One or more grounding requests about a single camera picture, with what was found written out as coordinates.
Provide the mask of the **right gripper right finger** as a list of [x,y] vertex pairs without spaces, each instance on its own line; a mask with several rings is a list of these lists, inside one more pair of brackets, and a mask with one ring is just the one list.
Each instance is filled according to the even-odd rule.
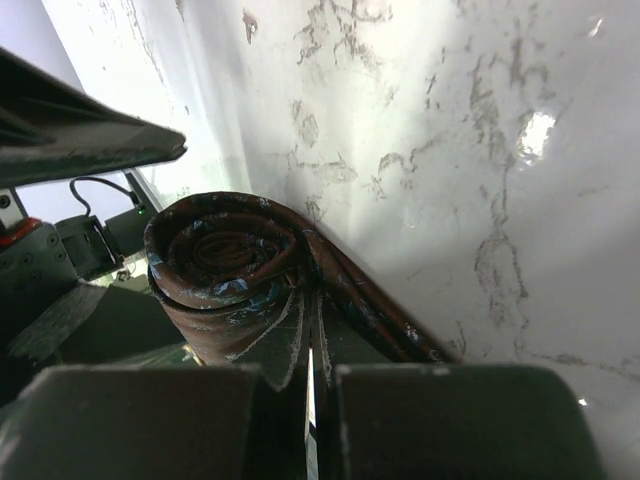
[[322,479],[602,479],[575,395],[528,365],[394,363],[319,298],[312,310]]

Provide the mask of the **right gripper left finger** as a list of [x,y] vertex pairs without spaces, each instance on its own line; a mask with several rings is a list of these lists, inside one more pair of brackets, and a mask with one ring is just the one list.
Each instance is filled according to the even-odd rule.
[[1,310],[5,479],[302,479],[301,294],[233,361],[192,363],[158,301],[120,287]]

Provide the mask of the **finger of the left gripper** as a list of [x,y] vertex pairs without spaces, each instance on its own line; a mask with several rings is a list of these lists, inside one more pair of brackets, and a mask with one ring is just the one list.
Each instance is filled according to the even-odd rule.
[[164,163],[183,134],[113,110],[1,50],[1,184],[22,186]]

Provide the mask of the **brown blue patterned tie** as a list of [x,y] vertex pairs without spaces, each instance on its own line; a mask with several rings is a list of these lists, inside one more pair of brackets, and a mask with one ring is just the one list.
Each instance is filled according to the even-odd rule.
[[205,363],[244,356],[286,317],[346,323],[392,361],[453,356],[308,220],[274,200],[194,194],[144,231],[150,287]]

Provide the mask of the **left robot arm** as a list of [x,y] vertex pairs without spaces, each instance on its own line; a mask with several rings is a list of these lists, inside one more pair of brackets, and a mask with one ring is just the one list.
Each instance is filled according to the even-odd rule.
[[151,208],[126,191],[128,244],[90,213],[51,224],[27,213],[19,186],[164,163],[186,151],[174,130],[113,110],[7,50],[1,52],[1,302],[39,314],[71,291],[121,267],[142,248]]

